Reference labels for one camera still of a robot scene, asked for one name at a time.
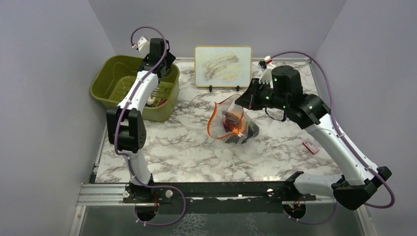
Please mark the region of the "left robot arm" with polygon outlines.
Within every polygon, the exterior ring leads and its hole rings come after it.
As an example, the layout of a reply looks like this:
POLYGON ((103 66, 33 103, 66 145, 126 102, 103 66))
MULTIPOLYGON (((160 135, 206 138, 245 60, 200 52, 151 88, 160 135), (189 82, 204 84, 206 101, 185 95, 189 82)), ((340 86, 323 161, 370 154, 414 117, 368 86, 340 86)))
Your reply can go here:
POLYGON ((147 137, 143 110, 174 60, 169 43, 163 38, 152 38, 131 89, 118 105, 106 111, 109 142, 115 153, 124 158, 130 174, 125 198, 148 202, 154 197, 152 174, 143 154, 147 137))

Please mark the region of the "clear zip bag orange zipper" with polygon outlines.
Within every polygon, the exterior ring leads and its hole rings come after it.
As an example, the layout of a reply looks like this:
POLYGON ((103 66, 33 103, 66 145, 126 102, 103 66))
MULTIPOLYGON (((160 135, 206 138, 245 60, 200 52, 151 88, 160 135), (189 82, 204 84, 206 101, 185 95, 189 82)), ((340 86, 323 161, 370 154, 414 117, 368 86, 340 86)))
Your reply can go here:
POLYGON ((245 144, 260 133, 259 126, 235 102, 239 94, 233 94, 221 102, 215 102, 207 124, 207 134, 212 139, 228 144, 245 144))

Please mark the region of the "olive green plastic bin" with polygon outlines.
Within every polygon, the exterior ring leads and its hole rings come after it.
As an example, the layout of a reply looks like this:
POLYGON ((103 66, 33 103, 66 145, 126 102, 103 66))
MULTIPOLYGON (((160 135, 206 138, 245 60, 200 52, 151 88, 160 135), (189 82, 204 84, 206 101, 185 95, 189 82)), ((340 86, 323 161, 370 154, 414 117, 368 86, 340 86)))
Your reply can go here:
MULTIPOLYGON (((92 97, 106 108, 118 105, 132 87, 142 61, 142 58, 126 55, 109 58, 90 87, 92 97)), ((152 106, 144 107, 143 119, 164 122, 171 117, 179 95, 179 76, 180 70, 177 65, 171 65, 170 72, 152 91, 151 96, 156 97, 156 100, 152 106), (167 99, 167 102, 158 107, 158 103, 164 99, 167 99)))

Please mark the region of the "white toy mushroom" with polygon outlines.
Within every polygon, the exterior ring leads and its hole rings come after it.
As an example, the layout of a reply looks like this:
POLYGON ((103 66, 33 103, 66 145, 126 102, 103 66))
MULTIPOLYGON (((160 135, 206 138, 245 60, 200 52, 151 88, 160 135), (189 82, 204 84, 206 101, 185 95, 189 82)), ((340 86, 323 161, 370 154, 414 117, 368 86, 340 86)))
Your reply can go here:
POLYGON ((156 100, 156 97, 150 96, 146 101, 146 105, 147 106, 152 106, 155 103, 155 100, 156 100))

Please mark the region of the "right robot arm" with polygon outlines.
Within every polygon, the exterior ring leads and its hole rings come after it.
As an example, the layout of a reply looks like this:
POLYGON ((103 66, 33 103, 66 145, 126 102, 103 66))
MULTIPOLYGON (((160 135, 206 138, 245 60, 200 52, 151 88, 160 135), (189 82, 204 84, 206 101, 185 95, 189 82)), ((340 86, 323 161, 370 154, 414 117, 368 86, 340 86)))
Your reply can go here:
POLYGON ((328 105, 317 95, 304 93, 300 73, 289 65, 264 71, 254 78, 235 101, 248 110, 274 108, 311 135, 330 155, 341 174, 317 176, 299 172, 284 186, 284 195, 296 200, 303 194, 332 197, 344 208, 355 210, 376 193, 391 176, 385 166, 369 160, 332 118, 328 105))

